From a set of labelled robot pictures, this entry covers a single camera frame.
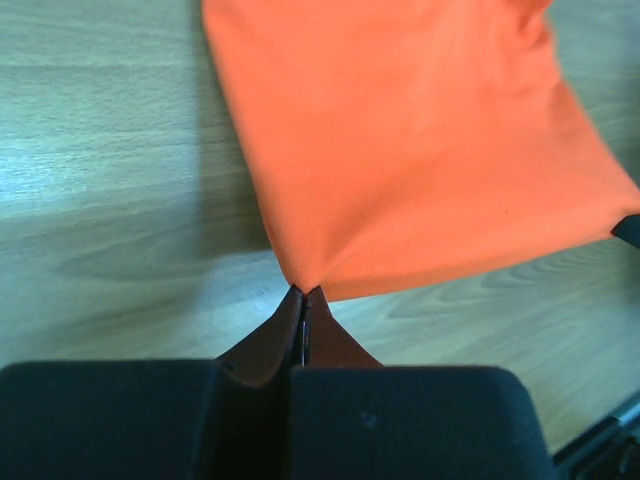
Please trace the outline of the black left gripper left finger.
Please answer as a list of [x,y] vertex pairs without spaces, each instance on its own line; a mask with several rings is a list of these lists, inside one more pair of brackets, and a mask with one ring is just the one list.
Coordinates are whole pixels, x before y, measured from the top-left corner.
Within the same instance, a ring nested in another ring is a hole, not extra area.
[[5,479],[278,479],[303,294],[215,359],[1,371]]

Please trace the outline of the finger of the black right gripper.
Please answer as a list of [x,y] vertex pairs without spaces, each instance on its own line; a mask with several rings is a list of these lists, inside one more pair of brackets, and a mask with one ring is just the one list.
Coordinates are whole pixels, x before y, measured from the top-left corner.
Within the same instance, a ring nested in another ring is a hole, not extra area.
[[612,229],[611,233],[614,237],[640,249],[640,215],[626,216]]

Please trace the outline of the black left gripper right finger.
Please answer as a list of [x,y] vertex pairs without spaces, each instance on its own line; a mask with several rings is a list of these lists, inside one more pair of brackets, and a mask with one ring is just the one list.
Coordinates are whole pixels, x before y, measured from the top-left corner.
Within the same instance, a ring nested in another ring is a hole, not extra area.
[[495,366],[379,365],[312,290],[291,373],[292,479],[552,479],[532,399]]

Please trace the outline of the orange t shirt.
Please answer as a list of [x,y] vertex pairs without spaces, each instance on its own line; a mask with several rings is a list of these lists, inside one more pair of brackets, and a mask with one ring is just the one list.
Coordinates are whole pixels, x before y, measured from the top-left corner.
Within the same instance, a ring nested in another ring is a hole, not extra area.
[[639,210],[556,60],[545,1],[206,1],[287,281],[331,300],[608,238]]

